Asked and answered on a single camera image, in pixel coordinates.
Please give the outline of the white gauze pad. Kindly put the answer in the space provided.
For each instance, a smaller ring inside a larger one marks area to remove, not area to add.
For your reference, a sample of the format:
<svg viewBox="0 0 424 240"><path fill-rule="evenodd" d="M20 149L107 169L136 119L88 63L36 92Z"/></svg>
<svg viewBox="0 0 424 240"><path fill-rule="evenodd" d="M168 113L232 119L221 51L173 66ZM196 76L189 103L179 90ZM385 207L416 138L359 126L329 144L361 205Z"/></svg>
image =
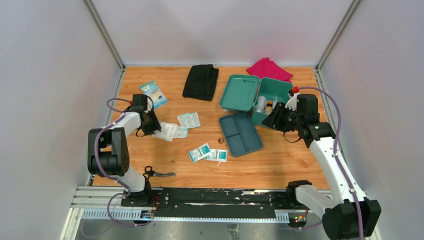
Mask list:
<svg viewBox="0 0 424 240"><path fill-rule="evenodd" d="M160 121L160 130L155 130L152 137L165 140L167 142L172 142L175 138L175 133L178 129L178 125L176 123L168 123Z"/></svg>

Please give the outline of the light blue mask packet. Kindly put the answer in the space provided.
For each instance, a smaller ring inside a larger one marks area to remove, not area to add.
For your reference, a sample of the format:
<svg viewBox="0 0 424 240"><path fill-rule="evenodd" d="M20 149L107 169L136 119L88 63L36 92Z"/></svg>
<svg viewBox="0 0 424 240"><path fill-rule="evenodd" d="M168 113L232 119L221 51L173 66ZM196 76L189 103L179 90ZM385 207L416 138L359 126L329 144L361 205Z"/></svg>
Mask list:
<svg viewBox="0 0 424 240"><path fill-rule="evenodd" d="M139 86L139 88L143 94L151 98L154 109L157 109L158 107L168 103L168 99L165 97L156 81L150 81L148 83L142 84Z"/></svg>

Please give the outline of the brown bottle orange cap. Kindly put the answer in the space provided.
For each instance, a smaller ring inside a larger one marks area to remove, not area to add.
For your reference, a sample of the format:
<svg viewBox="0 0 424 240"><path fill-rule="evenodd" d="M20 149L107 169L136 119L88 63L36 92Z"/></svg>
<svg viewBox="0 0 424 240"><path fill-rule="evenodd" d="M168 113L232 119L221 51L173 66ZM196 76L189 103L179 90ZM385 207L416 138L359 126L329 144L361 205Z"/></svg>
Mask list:
<svg viewBox="0 0 424 240"><path fill-rule="evenodd" d="M266 115L270 115L273 111L273 102L272 101L268 101L263 109L263 113Z"/></svg>

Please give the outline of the white bottle green label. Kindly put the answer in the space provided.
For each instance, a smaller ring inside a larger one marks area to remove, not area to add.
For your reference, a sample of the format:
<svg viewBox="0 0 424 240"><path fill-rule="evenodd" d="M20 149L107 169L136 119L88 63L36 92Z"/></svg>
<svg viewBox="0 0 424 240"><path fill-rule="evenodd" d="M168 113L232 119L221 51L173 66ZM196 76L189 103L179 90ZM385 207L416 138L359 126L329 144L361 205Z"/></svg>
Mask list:
<svg viewBox="0 0 424 240"><path fill-rule="evenodd" d="M267 99L265 96L258 96L256 99L256 105L254 107L255 111L262 113L267 105Z"/></svg>

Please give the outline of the teal medicine box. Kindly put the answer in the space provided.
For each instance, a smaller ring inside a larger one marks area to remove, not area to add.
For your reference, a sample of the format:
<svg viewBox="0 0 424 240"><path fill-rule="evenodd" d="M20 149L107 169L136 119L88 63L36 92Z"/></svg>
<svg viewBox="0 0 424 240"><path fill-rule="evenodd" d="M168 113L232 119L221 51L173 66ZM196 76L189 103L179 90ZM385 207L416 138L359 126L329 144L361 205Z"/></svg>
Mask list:
<svg viewBox="0 0 424 240"><path fill-rule="evenodd" d="M228 79L219 104L226 110L251 112L252 122L263 127L262 121L269 115L255 111L257 97L266 97L267 102L273 102L275 107L278 102L288 102L292 88L293 84L285 81L233 74Z"/></svg>

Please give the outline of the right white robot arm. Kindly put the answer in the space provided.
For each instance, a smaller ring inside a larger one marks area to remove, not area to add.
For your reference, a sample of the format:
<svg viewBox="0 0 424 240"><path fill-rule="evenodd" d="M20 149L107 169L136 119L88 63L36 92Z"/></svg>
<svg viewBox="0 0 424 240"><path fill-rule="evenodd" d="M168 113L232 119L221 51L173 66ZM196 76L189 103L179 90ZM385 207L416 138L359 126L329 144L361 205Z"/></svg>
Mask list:
<svg viewBox="0 0 424 240"><path fill-rule="evenodd" d="M371 237L382 208L356 183L337 148L336 131L320 120L318 98L296 93L288 103L276 102L262 125L283 133L297 132L317 159L330 187L328 197L308 180L291 181L286 187L286 204L292 209L303 205L320 217L330 240Z"/></svg>

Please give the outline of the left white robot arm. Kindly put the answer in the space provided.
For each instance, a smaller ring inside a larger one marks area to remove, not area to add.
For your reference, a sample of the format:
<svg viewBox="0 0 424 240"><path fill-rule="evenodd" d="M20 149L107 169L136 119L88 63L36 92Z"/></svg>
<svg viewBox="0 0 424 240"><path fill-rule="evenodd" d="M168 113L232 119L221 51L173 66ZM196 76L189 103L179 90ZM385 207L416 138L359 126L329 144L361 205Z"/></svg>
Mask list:
<svg viewBox="0 0 424 240"><path fill-rule="evenodd" d="M87 168L92 175L112 180L124 188L123 197L133 197L140 206L159 204L148 174L140 174L130 165L127 137L135 132L139 138L161 131L151 97L137 93L129 106L121 110L112 123L88 132Z"/></svg>

